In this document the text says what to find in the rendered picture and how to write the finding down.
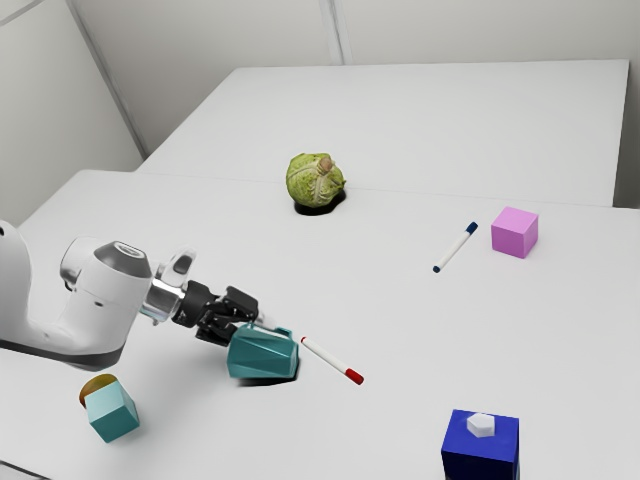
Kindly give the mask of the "white marker with blue cap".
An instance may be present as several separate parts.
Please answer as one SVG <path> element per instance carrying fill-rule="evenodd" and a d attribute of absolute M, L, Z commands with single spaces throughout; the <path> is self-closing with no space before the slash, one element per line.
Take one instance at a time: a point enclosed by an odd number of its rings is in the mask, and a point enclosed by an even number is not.
<path fill-rule="evenodd" d="M 471 222 L 464 232 L 452 243 L 449 249 L 441 256 L 441 258 L 433 265 L 432 271 L 434 273 L 441 272 L 444 267 L 450 262 L 450 260 L 457 254 L 461 247 L 469 240 L 469 238 L 476 232 L 478 224 Z"/>

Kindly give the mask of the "pink cube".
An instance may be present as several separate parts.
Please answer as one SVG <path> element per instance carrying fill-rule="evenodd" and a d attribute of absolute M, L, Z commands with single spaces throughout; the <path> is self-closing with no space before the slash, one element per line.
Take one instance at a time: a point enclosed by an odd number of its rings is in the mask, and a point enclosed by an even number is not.
<path fill-rule="evenodd" d="M 539 215 L 506 206 L 491 224 L 492 249 L 520 259 L 538 240 Z"/>

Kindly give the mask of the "blue carton with white cap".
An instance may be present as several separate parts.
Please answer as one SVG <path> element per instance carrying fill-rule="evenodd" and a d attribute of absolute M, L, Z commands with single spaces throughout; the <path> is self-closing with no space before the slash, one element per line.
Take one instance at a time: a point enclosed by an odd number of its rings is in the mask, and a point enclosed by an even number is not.
<path fill-rule="evenodd" d="M 519 419 L 454 409 L 441 457 L 445 480 L 520 480 Z"/>

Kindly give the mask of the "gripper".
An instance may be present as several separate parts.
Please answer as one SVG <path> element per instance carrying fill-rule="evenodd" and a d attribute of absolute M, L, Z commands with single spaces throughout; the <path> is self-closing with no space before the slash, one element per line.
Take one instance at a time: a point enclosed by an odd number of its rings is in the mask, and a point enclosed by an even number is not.
<path fill-rule="evenodd" d="M 197 339 L 227 347 L 237 331 L 233 323 L 254 323 L 258 316 L 258 300 L 236 287 L 228 286 L 224 295 L 216 295 L 204 284 L 189 280 L 171 320 L 187 328 L 198 325 Z"/>

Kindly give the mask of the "teal faceted mug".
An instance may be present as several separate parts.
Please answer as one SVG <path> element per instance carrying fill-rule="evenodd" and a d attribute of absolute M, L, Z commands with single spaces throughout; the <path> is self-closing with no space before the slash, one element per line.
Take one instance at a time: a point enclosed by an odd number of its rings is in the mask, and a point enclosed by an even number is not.
<path fill-rule="evenodd" d="M 245 324 L 229 343 L 226 364 L 235 379 L 291 379 L 298 369 L 299 348 L 290 330 Z"/>

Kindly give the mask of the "orange brown round fruit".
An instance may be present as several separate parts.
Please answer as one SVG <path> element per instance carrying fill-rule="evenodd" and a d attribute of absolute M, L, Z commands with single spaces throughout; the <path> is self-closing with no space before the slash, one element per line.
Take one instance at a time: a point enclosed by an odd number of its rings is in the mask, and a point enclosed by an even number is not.
<path fill-rule="evenodd" d="M 104 373 L 97 375 L 88 380 L 79 392 L 79 402 L 83 407 L 86 407 L 86 397 L 105 386 L 108 386 L 117 381 L 115 375 Z"/>

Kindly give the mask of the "teal cube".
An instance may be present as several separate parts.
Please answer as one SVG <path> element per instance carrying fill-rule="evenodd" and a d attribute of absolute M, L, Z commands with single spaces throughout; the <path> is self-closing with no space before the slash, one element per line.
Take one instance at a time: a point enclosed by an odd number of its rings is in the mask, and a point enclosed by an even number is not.
<path fill-rule="evenodd" d="M 89 424 L 105 443 L 110 443 L 140 426 L 135 402 L 119 381 L 85 397 Z"/>

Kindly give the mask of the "green cabbage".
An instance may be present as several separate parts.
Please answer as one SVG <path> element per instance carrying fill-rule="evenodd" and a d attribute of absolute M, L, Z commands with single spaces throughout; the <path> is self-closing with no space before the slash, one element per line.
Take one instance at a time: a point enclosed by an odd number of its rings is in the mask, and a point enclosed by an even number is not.
<path fill-rule="evenodd" d="M 290 160 L 286 188 L 298 204 L 320 208 L 344 190 L 346 179 L 329 153 L 301 153 Z"/>

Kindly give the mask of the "white marker with red cap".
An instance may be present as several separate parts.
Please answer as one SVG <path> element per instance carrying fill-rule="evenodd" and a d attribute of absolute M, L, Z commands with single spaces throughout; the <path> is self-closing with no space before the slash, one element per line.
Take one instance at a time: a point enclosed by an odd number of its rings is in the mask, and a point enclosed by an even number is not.
<path fill-rule="evenodd" d="M 345 362 L 339 360 L 336 356 L 328 352 L 316 342 L 312 341 L 309 337 L 303 336 L 300 342 L 316 356 L 331 365 L 334 369 L 349 378 L 355 384 L 362 385 L 364 383 L 364 376 L 362 374 L 348 366 Z"/>

